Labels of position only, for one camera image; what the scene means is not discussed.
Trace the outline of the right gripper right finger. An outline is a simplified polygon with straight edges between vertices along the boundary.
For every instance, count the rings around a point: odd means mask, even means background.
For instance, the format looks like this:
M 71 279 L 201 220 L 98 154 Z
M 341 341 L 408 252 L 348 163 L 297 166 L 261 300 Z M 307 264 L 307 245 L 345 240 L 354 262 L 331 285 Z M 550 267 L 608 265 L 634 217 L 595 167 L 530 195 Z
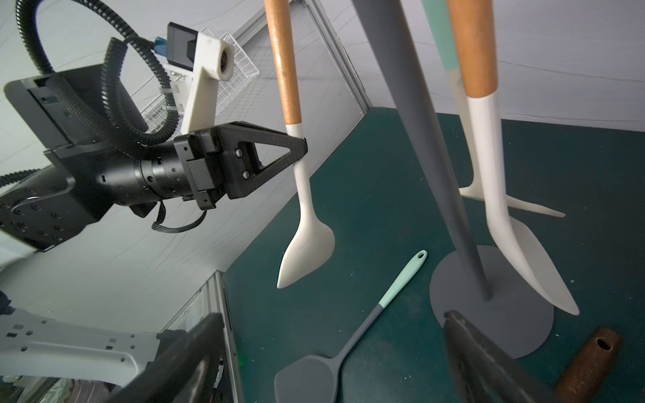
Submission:
M 443 336 L 463 402 L 557 402 L 555 392 L 494 344 L 460 312 L 444 314 Z

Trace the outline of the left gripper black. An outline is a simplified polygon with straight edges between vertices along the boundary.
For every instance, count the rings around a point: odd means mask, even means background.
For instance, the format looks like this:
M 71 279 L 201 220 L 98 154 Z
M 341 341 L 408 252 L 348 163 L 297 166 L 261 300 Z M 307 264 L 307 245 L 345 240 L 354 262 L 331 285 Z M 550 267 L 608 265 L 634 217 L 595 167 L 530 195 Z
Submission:
M 216 208 L 225 193 L 249 196 L 308 151 L 305 139 L 241 121 L 179 135 L 173 145 L 200 209 Z

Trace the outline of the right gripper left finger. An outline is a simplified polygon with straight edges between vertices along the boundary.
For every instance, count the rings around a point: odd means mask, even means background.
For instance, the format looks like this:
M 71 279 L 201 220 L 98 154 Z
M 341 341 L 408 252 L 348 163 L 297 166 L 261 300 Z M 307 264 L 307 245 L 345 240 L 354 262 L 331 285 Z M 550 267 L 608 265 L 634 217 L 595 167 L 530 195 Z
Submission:
M 204 317 L 110 402 L 210 402 L 224 357 L 224 320 Z

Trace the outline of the steel turner wood handle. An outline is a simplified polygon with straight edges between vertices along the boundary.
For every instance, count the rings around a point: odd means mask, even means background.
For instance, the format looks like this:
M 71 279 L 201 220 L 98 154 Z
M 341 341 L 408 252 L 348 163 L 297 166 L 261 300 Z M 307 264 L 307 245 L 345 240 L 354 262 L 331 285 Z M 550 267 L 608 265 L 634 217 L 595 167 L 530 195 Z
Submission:
M 559 376 L 555 394 L 560 402 L 589 402 L 606 379 L 622 345 L 622 337 L 598 327 Z

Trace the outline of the grey spatula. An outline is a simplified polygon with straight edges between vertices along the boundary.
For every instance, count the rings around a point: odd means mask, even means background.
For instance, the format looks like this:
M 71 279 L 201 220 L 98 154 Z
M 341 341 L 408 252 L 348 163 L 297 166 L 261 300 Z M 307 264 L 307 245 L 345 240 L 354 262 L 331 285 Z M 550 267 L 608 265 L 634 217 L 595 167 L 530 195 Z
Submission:
M 415 253 L 392 282 L 366 320 L 334 357 L 310 354 L 280 370 L 274 378 L 277 402 L 334 402 L 339 392 L 339 374 L 343 363 L 372 323 L 422 268 L 426 250 Z

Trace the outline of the cream spatula mint handle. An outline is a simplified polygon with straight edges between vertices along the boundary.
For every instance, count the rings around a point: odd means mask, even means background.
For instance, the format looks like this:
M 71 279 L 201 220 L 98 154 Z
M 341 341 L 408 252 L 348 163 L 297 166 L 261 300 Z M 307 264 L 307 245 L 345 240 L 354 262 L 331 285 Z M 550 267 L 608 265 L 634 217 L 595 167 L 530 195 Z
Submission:
M 448 84 L 455 98 L 472 164 L 472 183 L 466 187 L 461 187 L 460 195 L 471 200 L 483 202 L 485 201 L 485 197 L 470 121 L 470 111 L 460 71 L 458 52 L 455 47 L 455 37 L 448 11 L 448 4 L 444 0 L 423 0 L 422 4 L 433 34 L 435 45 L 438 49 L 440 60 L 448 77 Z

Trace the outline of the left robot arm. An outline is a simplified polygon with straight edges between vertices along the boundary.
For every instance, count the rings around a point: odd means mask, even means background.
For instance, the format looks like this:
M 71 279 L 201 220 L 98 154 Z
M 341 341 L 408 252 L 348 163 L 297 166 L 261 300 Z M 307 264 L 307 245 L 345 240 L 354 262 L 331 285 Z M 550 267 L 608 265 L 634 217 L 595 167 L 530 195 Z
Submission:
M 2 176 L 1 230 L 37 251 L 79 235 L 108 210 L 158 216 L 165 201 L 203 213 L 238 199 L 307 154 L 307 141 L 247 122 L 216 124 L 218 87 L 233 75 L 227 41 L 169 24 L 164 40 L 139 36 L 100 1 L 86 7 L 118 36 L 104 62 L 56 72 L 37 30 L 37 1 L 16 4 L 18 31 L 38 77 L 10 82 L 7 99 L 45 146 L 50 164 Z M 112 402 L 240 402 L 228 311 L 189 331 L 114 332 L 57 322 L 1 299 L 2 375 L 40 377 L 38 401 L 60 379 L 114 385 Z

